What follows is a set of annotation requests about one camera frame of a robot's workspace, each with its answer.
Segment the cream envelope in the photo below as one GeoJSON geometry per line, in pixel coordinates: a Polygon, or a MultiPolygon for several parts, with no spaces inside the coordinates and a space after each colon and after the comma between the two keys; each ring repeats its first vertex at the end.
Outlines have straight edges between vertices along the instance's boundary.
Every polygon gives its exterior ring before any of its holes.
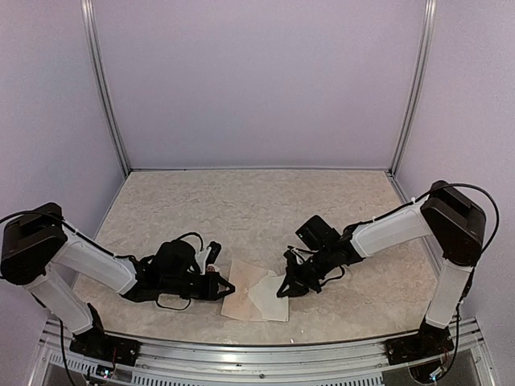
{"type": "Polygon", "coordinates": [[[258,309],[249,299],[249,289],[268,272],[268,269],[233,259],[229,271],[229,282],[235,285],[236,291],[224,298],[221,315],[242,322],[265,322],[260,320],[258,309]]]}

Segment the beige ornate letter paper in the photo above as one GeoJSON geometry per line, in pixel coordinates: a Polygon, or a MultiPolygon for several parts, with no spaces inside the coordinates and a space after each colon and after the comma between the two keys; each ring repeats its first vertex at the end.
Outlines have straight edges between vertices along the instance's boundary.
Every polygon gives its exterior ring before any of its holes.
{"type": "Polygon", "coordinates": [[[260,320],[266,322],[289,321],[289,298],[278,298],[277,292],[285,276],[269,271],[249,289],[249,299],[257,308],[260,320]]]}

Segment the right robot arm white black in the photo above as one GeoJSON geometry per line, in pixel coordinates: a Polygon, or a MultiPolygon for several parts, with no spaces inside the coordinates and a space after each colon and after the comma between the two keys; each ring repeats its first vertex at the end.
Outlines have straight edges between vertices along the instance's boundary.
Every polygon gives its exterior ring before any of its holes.
{"type": "Polygon", "coordinates": [[[482,194],[494,214],[500,214],[496,201],[484,188],[438,180],[419,197],[378,217],[350,224],[341,232],[321,216],[312,216],[295,233],[305,247],[290,247],[284,253],[286,276],[277,297],[320,293],[332,280],[329,274],[334,269],[343,270],[414,240],[433,240],[443,262],[422,320],[425,328],[411,340],[416,355],[431,355],[442,345],[442,330],[450,325],[466,298],[476,266],[497,234],[496,230],[485,234],[486,212],[464,194],[465,190],[482,194]]]}

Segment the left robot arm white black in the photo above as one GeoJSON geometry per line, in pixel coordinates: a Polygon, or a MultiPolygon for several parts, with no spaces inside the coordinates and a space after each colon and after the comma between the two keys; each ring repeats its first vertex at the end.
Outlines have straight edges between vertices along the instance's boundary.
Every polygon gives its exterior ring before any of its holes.
{"type": "Polygon", "coordinates": [[[60,205],[50,202],[1,219],[1,277],[21,286],[48,308],[97,358],[107,356],[113,341],[103,332],[94,307],[79,299],[59,275],[67,267],[101,283],[130,302],[159,303],[163,295],[187,302],[216,302],[235,286],[212,266],[221,246],[213,241],[194,248],[188,233],[161,244],[138,259],[100,246],[68,223],[60,205]]]}

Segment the white sticker sheet with seals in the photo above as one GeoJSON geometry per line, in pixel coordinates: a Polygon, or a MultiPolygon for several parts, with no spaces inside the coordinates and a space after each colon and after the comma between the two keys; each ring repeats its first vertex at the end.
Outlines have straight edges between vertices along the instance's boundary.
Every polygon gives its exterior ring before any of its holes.
{"type": "Polygon", "coordinates": [[[215,272],[218,273],[219,271],[220,271],[220,268],[217,267],[216,265],[207,265],[205,268],[206,273],[215,273],[215,272]]]}

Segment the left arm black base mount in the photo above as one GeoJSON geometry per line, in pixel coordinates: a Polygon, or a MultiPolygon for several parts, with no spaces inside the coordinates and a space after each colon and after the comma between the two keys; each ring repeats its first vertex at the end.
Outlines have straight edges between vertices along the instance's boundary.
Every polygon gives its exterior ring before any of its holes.
{"type": "Polygon", "coordinates": [[[97,310],[90,303],[87,306],[93,317],[92,326],[84,333],[73,335],[70,351],[111,364],[133,367],[141,343],[135,339],[106,334],[97,310]]]}

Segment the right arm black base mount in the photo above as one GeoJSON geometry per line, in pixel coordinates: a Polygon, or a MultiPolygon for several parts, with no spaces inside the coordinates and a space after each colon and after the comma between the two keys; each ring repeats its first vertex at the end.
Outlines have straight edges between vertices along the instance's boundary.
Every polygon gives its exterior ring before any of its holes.
{"type": "Polygon", "coordinates": [[[387,339],[385,350],[390,366],[444,354],[455,349],[449,327],[431,326],[423,320],[418,331],[401,338],[387,339]]]}

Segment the front aluminium rail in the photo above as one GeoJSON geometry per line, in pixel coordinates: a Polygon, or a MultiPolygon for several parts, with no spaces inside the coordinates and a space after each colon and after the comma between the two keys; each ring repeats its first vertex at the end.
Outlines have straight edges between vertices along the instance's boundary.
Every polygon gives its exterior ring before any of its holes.
{"type": "Polygon", "coordinates": [[[451,325],[458,347],[391,363],[386,337],[338,343],[238,346],[140,338],[136,360],[117,363],[70,352],[56,322],[43,331],[30,385],[495,385],[473,319],[451,325]]]}

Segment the right aluminium frame post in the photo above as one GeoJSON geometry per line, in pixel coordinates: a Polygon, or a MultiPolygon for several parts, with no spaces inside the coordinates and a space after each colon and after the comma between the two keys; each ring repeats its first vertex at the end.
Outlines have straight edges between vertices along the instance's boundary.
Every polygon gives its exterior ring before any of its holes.
{"type": "Polygon", "coordinates": [[[389,167],[389,175],[391,176],[391,179],[397,178],[398,172],[401,168],[402,159],[406,152],[410,132],[417,112],[418,102],[422,93],[426,65],[431,51],[431,40],[435,28],[437,4],[438,2],[436,0],[425,1],[421,35],[414,65],[414,74],[410,84],[406,109],[402,118],[401,130],[389,167]]]}

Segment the aluminium frame post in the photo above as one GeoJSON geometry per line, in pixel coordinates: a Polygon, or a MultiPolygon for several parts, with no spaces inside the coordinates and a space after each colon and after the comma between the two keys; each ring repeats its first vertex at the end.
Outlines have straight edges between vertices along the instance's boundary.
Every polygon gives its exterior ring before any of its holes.
{"type": "Polygon", "coordinates": [[[118,164],[122,170],[123,177],[126,179],[130,175],[132,168],[122,140],[122,134],[118,128],[117,118],[115,116],[113,102],[109,92],[108,81],[105,75],[93,1],[81,0],[80,8],[84,24],[85,38],[92,62],[93,76],[100,98],[101,109],[105,116],[109,136],[113,143],[118,164]]]}
{"type": "Polygon", "coordinates": [[[401,130],[389,167],[389,175],[391,176],[391,179],[397,178],[398,172],[401,168],[402,159],[406,152],[410,132],[417,112],[418,102],[422,93],[426,65],[431,51],[431,40],[435,28],[437,4],[438,2],[436,0],[425,1],[421,35],[414,65],[414,74],[410,84],[406,109],[402,118],[401,130]]]}

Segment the left aluminium frame post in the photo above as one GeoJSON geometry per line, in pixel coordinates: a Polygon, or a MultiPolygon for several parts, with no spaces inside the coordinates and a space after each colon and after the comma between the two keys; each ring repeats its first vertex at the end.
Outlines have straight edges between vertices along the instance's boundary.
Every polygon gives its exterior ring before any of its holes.
{"type": "Polygon", "coordinates": [[[126,179],[130,175],[132,168],[122,140],[122,134],[118,128],[117,118],[115,116],[113,102],[109,92],[108,81],[105,75],[93,1],[81,0],[80,8],[84,24],[85,38],[92,62],[93,76],[100,98],[101,109],[105,116],[109,136],[113,143],[118,164],[122,170],[123,177],[126,179]]]}

